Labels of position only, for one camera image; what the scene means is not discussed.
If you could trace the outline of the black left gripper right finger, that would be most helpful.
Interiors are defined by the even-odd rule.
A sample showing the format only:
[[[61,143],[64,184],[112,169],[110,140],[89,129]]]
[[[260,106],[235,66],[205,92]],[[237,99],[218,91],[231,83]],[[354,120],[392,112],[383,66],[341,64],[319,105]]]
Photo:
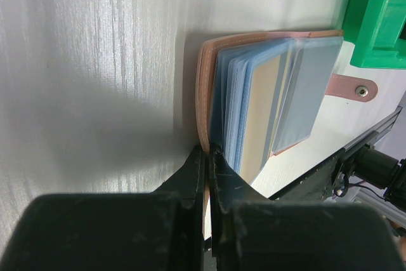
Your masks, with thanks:
[[[213,145],[208,163],[212,255],[218,270],[404,270],[374,209],[343,202],[272,201]]]

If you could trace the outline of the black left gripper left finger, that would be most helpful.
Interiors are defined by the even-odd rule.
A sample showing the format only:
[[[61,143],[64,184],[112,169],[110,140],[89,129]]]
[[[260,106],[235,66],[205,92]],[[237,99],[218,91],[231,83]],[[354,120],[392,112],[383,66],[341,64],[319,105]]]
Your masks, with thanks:
[[[150,193],[48,194],[25,209],[2,270],[202,270],[206,156]]]

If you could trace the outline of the gold credit card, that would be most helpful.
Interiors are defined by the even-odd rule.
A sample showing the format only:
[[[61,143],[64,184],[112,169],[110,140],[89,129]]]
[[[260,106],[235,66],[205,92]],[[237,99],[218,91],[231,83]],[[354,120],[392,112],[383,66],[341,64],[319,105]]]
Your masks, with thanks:
[[[252,73],[240,175],[251,183],[263,167],[273,97],[279,93],[278,76],[283,76],[291,53],[285,52],[256,67]]]

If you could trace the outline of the green plastic card bin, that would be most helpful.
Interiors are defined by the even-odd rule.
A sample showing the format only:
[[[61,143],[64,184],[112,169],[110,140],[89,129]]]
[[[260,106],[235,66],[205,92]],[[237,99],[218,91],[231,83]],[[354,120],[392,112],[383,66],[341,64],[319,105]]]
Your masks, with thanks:
[[[352,66],[405,69],[405,0],[349,0],[343,30]]]

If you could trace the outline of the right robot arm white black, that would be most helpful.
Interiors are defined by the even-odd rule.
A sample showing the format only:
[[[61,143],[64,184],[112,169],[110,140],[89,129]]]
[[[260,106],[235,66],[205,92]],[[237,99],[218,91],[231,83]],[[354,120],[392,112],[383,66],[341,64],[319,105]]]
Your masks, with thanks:
[[[355,175],[384,190],[382,198],[405,212],[405,159],[363,147],[354,160]]]

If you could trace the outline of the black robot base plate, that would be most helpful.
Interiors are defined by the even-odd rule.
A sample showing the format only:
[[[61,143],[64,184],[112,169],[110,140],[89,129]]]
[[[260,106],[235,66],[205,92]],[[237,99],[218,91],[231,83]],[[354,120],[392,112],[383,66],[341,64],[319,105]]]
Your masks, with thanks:
[[[343,197],[349,189],[353,152],[344,148],[318,163],[305,174],[269,197],[271,201],[325,201]]]

